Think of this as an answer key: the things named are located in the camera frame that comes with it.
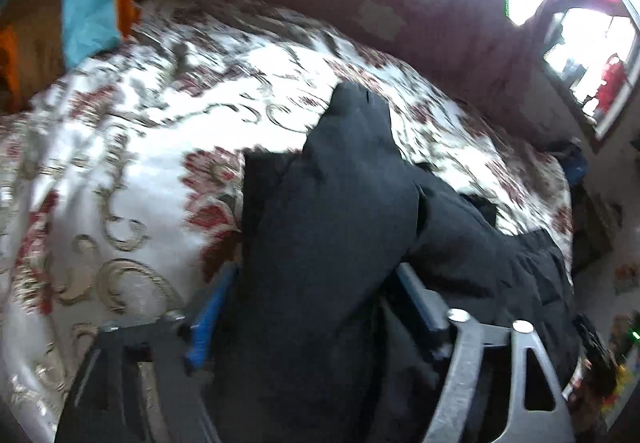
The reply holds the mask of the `large black jacket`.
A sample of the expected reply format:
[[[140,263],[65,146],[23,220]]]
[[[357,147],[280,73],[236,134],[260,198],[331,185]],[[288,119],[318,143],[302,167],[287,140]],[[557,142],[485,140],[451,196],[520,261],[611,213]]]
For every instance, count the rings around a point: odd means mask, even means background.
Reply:
[[[243,264],[206,400],[225,442],[417,442],[444,374],[393,276],[408,263],[484,324],[531,322],[559,382],[579,340],[562,252],[510,236],[403,159],[390,110],[338,85],[298,154],[245,157]]]

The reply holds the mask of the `floral white red bedspread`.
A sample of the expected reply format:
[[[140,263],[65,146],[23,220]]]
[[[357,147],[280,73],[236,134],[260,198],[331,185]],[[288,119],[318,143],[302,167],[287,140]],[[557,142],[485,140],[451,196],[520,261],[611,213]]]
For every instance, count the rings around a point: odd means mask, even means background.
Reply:
[[[205,285],[239,233],[243,154],[296,151],[333,88],[390,104],[405,159],[572,252],[559,162],[393,56],[254,0],[149,0],[134,38],[1,119],[1,404],[50,442],[85,346]]]

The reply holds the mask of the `blue bag by bed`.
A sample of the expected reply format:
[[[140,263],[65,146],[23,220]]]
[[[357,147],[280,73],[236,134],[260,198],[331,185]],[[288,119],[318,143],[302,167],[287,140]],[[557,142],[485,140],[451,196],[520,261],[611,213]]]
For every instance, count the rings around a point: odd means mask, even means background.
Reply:
[[[572,142],[565,142],[556,153],[556,158],[570,186],[582,184],[588,171],[588,160],[582,148]]]

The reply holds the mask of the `red garment hanging outside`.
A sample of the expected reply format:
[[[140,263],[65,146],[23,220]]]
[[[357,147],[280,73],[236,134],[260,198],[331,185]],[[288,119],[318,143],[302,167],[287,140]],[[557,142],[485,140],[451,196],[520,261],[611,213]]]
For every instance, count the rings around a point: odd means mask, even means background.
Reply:
[[[598,101],[594,114],[606,115],[615,99],[625,85],[627,79],[625,63],[617,53],[613,53],[606,61],[601,83],[596,93]]]

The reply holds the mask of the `orange blue brown pillow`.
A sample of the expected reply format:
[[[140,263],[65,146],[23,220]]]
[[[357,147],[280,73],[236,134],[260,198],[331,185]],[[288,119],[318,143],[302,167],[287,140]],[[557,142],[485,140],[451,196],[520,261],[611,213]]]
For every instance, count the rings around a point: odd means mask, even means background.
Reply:
[[[136,0],[56,0],[1,18],[1,111],[17,113],[62,74],[122,44]]]

